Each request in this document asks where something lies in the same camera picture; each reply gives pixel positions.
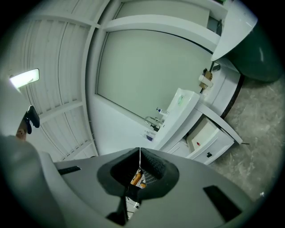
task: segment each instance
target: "white cabinet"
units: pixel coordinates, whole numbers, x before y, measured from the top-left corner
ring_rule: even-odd
[[[208,118],[203,118],[187,140],[179,141],[168,153],[208,165],[233,143],[234,140],[223,129],[219,129]]]

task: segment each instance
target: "concrete floor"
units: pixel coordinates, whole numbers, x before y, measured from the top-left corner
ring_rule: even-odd
[[[269,191],[277,177],[285,144],[284,77],[274,83],[245,78],[225,121],[249,145],[233,145],[209,166],[252,200]]]

